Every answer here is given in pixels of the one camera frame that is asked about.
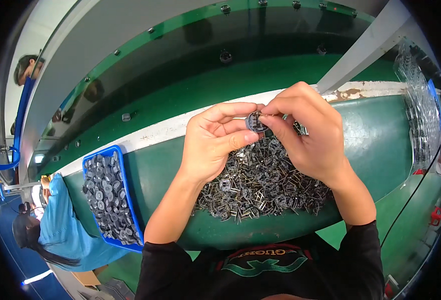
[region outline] red stool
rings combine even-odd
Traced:
[[[429,223],[429,225],[439,226],[440,219],[441,219],[441,208],[436,206],[433,212],[431,213],[431,222]]]

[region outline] green workbench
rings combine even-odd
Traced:
[[[400,185],[411,169],[411,144],[402,97],[350,100],[333,106],[343,116],[345,153],[377,201]],[[144,224],[180,166],[183,145],[184,138],[179,137],[124,155],[131,198],[138,204],[134,210],[140,212]],[[66,176],[65,181],[79,219],[91,234],[99,235],[81,193],[82,173]],[[239,225],[234,221],[220,222],[206,211],[198,211],[189,220],[179,244],[184,249],[201,250],[280,242],[317,231],[340,219],[333,201],[326,203],[318,216],[292,212],[249,219]]]

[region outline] black shirt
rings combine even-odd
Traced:
[[[176,243],[145,243],[135,299],[375,299],[384,295],[376,222],[353,226],[339,250],[317,234],[192,261]]]

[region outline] rust stain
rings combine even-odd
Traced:
[[[335,101],[349,100],[350,96],[355,95],[357,93],[360,95],[361,91],[362,90],[357,89],[357,88],[350,88],[350,89],[343,91],[343,92],[336,90],[337,99]]]

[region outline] fingernail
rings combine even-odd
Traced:
[[[269,127],[269,125],[272,123],[271,120],[266,116],[259,116],[259,121],[262,122],[262,124],[267,125],[267,127]]]
[[[251,144],[251,143],[257,142],[259,140],[259,135],[255,132],[249,132],[246,135],[244,135],[244,139],[246,142]]]

